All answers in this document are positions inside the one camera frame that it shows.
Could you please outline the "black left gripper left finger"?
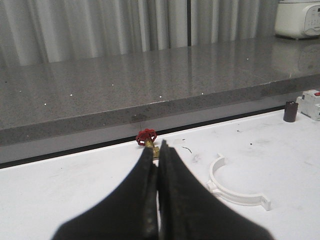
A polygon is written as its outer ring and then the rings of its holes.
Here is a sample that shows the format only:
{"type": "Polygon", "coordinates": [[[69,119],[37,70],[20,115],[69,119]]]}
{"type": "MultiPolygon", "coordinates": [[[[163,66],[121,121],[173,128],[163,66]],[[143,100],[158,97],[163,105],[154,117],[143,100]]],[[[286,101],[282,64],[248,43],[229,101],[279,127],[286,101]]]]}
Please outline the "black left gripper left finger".
{"type": "Polygon", "coordinates": [[[157,240],[157,167],[145,148],[128,176],[106,198],[62,224],[54,240],[157,240]]]}

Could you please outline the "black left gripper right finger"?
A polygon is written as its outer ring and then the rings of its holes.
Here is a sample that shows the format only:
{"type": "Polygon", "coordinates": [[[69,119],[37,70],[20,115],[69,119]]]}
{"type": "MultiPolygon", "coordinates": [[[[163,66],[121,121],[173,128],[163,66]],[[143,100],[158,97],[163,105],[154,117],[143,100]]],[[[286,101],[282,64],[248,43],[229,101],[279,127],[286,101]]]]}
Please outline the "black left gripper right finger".
{"type": "Polygon", "coordinates": [[[209,193],[165,140],[159,154],[158,200],[163,240],[273,239],[268,230],[209,193]]]}

